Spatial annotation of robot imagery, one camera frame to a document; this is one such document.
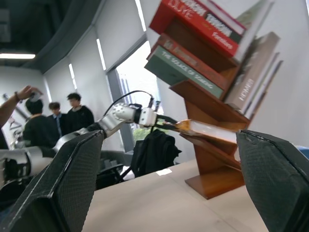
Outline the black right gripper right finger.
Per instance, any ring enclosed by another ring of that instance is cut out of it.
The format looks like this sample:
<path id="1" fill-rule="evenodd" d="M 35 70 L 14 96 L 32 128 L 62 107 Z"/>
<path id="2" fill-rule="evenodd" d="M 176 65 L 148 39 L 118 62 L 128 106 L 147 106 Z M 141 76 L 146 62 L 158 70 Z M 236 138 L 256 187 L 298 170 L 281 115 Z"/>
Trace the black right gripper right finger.
<path id="1" fill-rule="evenodd" d="M 248 194 L 269 232 L 309 232 L 309 159 L 289 141 L 236 133 Z"/>

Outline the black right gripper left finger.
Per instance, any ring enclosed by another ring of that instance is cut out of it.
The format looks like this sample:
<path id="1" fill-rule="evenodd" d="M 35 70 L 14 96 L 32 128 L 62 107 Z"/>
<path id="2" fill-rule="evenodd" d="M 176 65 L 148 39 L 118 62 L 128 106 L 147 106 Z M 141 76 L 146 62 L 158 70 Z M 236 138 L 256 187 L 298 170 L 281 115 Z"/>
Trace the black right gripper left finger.
<path id="1" fill-rule="evenodd" d="M 16 201 L 0 232 L 81 232 L 104 139 L 104 131 L 97 130 L 66 142 Z"/>

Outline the orange cover book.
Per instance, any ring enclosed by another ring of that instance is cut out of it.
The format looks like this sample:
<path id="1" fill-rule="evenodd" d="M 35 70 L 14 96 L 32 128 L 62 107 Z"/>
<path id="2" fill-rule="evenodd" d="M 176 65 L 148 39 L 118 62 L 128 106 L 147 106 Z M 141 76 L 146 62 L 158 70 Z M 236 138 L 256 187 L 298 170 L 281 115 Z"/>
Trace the orange cover book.
<path id="1" fill-rule="evenodd" d="M 174 124 L 174 127 L 186 135 L 205 137 L 230 144 L 237 143 L 236 132 L 192 119 L 180 121 Z"/>

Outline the grey green solace book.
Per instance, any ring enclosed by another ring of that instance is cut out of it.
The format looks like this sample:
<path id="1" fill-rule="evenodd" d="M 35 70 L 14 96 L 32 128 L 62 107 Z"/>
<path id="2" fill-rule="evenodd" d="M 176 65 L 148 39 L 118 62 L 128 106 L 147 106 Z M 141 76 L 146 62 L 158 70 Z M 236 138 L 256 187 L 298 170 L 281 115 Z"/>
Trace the grey green solace book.
<path id="1" fill-rule="evenodd" d="M 170 86 L 182 81 L 192 80 L 218 99 L 223 93 L 221 87 L 161 46 L 156 47 L 144 67 Z"/>

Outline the wooden tree bookshelf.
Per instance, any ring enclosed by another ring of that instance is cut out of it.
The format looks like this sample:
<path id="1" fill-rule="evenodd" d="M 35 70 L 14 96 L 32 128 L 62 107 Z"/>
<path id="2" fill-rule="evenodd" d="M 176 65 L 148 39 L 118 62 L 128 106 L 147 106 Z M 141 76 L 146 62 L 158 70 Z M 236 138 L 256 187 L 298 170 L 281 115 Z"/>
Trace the wooden tree bookshelf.
<path id="1" fill-rule="evenodd" d="M 209 70 L 206 77 L 223 90 L 221 96 L 215 98 L 192 80 L 171 86 L 172 91 L 184 98 L 188 118 L 232 131 L 247 128 L 250 120 L 224 103 L 239 64 L 177 19 L 172 20 L 164 32 L 203 61 Z M 195 148 L 199 174 L 185 182 L 196 192 L 211 199 L 244 185 L 240 163 L 234 158 L 235 144 L 200 136 L 181 136 Z"/>

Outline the beige Homer book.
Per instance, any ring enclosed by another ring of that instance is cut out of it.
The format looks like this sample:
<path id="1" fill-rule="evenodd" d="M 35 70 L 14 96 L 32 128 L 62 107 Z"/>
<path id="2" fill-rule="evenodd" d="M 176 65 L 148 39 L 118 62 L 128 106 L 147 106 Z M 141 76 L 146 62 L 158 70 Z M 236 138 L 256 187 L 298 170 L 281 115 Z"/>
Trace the beige Homer book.
<path id="1" fill-rule="evenodd" d="M 236 81 L 225 99 L 225 104 L 245 114 L 252 97 L 276 59 L 280 37 L 270 32 L 252 43 L 242 63 Z"/>

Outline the large red furniture book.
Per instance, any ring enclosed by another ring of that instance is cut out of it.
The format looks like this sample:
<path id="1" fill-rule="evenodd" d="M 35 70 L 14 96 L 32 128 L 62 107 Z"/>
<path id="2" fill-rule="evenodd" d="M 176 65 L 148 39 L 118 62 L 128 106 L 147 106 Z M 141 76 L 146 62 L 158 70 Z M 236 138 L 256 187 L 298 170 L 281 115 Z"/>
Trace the large red furniture book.
<path id="1" fill-rule="evenodd" d="M 172 22 L 181 22 L 227 57 L 234 56 L 239 44 L 206 22 L 204 18 L 206 10 L 207 8 L 198 0 L 161 0 L 150 28 L 162 34 Z"/>

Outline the thin white upright book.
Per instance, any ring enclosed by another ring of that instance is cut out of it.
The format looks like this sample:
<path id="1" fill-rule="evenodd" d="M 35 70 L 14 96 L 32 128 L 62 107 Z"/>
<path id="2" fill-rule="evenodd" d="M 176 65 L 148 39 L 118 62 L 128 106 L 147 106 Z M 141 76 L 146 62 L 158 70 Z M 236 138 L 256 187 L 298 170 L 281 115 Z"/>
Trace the thin white upright book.
<path id="1" fill-rule="evenodd" d="M 258 104 L 261 102 L 266 89 L 269 87 L 273 77 L 276 75 L 276 72 L 282 63 L 279 58 L 280 52 L 274 53 L 264 69 L 260 72 L 260 75 L 258 76 L 258 79 L 253 87 L 253 91 L 244 105 L 244 109 L 240 111 L 247 119 L 252 119 L 252 116 L 255 113 Z"/>

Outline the dark spine red cover book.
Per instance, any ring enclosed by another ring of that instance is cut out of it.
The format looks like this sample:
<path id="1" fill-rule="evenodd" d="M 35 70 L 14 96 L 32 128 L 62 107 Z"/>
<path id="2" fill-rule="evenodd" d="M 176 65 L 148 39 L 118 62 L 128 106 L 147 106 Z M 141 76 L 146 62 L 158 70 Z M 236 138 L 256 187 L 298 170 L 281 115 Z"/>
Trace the dark spine red cover book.
<path id="1" fill-rule="evenodd" d="M 207 8 L 205 20 L 224 36 L 239 44 L 245 27 L 212 0 L 198 0 Z"/>

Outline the thin pale green book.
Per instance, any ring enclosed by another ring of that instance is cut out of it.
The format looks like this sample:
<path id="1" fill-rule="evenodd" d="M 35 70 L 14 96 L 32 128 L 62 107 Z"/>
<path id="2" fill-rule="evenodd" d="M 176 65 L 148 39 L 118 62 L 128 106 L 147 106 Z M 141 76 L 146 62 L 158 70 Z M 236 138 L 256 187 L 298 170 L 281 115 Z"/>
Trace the thin pale green book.
<path id="1" fill-rule="evenodd" d="M 236 20 L 240 22 L 246 30 L 240 40 L 235 55 L 233 56 L 235 61 L 242 62 L 248 48 L 263 25 L 273 4 L 274 0 L 259 0 L 236 18 Z"/>

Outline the bystander raised hand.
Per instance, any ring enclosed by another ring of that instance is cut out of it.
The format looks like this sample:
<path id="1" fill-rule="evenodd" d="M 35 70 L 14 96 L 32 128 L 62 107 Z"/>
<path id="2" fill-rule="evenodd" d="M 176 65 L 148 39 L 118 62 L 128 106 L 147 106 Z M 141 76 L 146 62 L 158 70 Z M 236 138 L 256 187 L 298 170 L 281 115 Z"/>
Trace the bystander raised hand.
<path id="1" fill-rule="evenodd" d="M 32 86 L 25 86 L 23 89 L 20 91 L 16 92 L 16 97 L 19 101 L 25 100 L 31 97 L 33 92 Z"/>

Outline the black backpack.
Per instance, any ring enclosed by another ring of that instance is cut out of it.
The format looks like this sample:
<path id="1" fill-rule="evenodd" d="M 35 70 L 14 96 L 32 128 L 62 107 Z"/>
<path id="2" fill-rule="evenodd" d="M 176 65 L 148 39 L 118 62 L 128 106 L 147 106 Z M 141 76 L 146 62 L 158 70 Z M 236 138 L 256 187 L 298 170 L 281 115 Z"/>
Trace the black backpack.
<path id="1" fill-rule="evenodd" d="M 130 168 L 135 177 L 157 172 L 173 166 L 181 152 L 174 137 L 156 129 L 136 142 Z"/>

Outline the blue box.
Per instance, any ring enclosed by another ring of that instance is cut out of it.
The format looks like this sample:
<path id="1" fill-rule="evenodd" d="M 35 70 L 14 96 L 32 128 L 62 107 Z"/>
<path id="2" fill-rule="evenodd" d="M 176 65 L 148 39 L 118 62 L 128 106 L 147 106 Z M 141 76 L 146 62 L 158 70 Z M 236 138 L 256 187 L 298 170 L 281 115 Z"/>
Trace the blue box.
<path id="1" fill-rule="evenodd" d="M 307 158 L 309 159 L 309 147 L 295 145 L 295 147 Z"/>

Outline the black office chair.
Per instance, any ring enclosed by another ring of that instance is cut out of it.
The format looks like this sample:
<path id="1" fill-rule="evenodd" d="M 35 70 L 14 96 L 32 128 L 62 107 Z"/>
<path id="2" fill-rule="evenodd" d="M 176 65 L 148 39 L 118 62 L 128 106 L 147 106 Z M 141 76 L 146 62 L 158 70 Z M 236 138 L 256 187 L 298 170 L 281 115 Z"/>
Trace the black office chair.
<path id="1" fill-rule="evenodd" d="M 118 178 L 124 166 L 130 166 L 133 150 L 122 151 L 101 151 L 100 165 L 96 180 L 96 190 L 104 189 L 118 183 Z"/>

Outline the person in black, back turned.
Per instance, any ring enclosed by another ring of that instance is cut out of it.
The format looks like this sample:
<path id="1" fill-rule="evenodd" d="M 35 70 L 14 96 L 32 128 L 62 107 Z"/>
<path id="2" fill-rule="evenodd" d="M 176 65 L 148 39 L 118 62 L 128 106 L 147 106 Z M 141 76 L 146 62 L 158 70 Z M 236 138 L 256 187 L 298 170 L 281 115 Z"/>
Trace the person in black, back turned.
<path id="1" fill-rule="evenodd" d="M 38 99 L 32 102 L 31 99 L 28 99 L 25 107 L 31 114 L 23 131 L 23 140 L 26 146 L 53 148 L 59 139 L 59 134 L 53 120 L 42 114 L 42 100 Z"/>

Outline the person in dark blazer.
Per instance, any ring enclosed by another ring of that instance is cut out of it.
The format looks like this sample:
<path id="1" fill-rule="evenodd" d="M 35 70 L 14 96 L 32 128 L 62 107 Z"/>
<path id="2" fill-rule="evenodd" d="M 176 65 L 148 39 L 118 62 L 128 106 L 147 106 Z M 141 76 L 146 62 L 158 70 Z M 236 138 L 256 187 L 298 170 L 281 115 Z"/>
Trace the person in dark blazer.
<path id="1" fill-rule="evenodd" d="M 68 133 L 67 127 L 67 114 L 64 114 L 60 110 L 60 103 L 51 102 L 49 103 L 49 109 L 52 111 L 52 114 L 49 116 L 57 128 L 59 137 L 62 137 Z"/>

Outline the person in black hoodie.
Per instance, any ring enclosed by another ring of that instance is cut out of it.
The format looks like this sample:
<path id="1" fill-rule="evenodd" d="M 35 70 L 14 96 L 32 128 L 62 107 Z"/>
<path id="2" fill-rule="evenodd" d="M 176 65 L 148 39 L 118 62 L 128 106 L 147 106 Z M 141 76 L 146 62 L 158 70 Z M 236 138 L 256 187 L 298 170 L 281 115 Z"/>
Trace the person in black hoodie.
<path id="1" fill-rule="evenodd" d="M 81 105 L 80 94 L 74 92 L 67 96 L 71 109 L 66 116 L 66 125 L 68 133 L 87 128 L 94 123 L 92 111 L 85 105 Z"/>

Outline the long ceiling light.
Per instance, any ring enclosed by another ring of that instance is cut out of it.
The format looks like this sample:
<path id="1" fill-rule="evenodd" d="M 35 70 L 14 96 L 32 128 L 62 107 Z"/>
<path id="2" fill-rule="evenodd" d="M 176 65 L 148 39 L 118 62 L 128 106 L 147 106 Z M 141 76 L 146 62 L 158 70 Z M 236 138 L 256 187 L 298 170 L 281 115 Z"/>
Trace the long ceiling light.
<path id="1" fill-rule="evenodd" d="M 0 53 L 0 59 L 34 59 L 35 54 Z"/>

